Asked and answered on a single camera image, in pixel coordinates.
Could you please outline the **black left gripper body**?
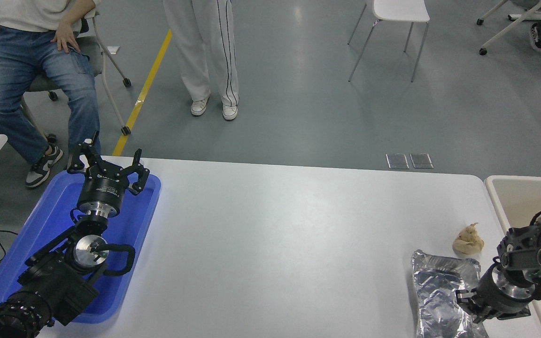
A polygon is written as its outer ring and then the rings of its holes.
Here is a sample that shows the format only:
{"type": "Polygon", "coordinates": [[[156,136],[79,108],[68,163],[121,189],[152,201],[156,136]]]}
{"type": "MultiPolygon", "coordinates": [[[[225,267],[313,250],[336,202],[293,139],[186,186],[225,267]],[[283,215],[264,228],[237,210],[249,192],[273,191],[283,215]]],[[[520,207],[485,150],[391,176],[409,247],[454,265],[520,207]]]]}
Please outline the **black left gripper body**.
{"type": "Polygon", "coordinates": [[[90,168],[85,173],[77,207],[82,212],[94,210],[97,203],[108,206],[113,212],[120,212],[125,190],[128,188],[127,176],[116,176],[111,169],[103,173],[99,168],[90,168]]]}

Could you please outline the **person's left hand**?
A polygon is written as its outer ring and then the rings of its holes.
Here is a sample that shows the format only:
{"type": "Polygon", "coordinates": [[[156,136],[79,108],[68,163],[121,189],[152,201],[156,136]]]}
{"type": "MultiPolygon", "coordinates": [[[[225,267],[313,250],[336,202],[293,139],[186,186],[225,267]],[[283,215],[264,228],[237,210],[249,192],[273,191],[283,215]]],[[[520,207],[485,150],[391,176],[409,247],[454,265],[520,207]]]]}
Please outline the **person's left hand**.
{"type": "Polygon", "coordinates": [[[71,49],[76,52],[81,52],[71,25],[71,22],[60,21],[58,28],[54,33],[54,38],[51,40],[51,43],[57,45],[58,51],[64,51],[66,54],[69,54],[71,49]]]}

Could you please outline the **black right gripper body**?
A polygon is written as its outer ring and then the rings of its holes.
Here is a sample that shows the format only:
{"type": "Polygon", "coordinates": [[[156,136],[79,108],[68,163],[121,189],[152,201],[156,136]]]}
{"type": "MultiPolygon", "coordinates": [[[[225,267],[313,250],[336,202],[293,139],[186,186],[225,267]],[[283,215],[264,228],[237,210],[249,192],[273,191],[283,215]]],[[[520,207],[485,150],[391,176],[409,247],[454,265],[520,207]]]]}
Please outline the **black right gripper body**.
{"type": "Polygon", "coordinates": [[[528,304],[532,301],[532,285],[518,286],[509,281],[500,270],[489,270],[479,279],[475,288],[479,306],[491,306],[490,319],[517,319],[531,315],[528,304]]]}

